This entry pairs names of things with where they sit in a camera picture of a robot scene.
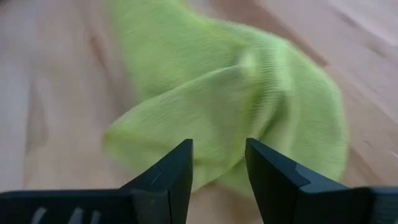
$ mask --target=black plastic part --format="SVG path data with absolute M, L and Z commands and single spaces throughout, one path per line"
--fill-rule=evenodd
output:
M 246 141 L 246 164 L 266 224 L 398 222 L 398 188 L 350 189 L 255 139 Z
M 187 139 L 120 189 L 0 194 L 0 223 L 184 224 L 192 172 Z

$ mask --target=black plastic jaw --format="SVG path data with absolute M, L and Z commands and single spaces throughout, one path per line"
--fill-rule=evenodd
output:
M 192 140 L 185 140 L 120 189 L 0 194 L 0 223 L 184 224 L 192 172 Z
M 246 141 L 250 183 L 266 224 L 398 223 L 398 188 L 350 189 L 255 139 Z

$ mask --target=green cloth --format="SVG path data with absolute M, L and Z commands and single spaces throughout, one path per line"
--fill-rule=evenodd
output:
M 339 91 L 290 42 L 199 16 L 179 1 L 108 6 L 139 99 L 104 135 L 117 160 L 142 172 L 192 138 L 193 189 L 215 180 L 250 196 L 251 137 L 339 178 L 346 161 Z

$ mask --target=microfiber cloth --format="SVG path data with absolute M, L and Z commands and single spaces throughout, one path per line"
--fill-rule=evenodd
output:
M 142 172 L 190 138 L 193 190 L 214 181 L 252 197 L 244 150 L 246 138 L 256 138 L 339 178 L 346 161 L 339 91 L 290 42 L 176 0 L 108 7 L 139 100 L 104 135 L 118 161 Z

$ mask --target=wooden surface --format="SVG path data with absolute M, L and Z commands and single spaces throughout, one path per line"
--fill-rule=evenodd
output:
M 297 44 L 342 89 L 351 133 L 343 182 L 398 185 L 396 2 L 192 3 Z M 134 104 L 102 5 L 10 0 L 0 15 L 0 191 L 119 187 L 135 177 L 101 150 L 103 131 Z M 209 185 L 193 194 L 188 223 L 260 218 L 254 202 Z

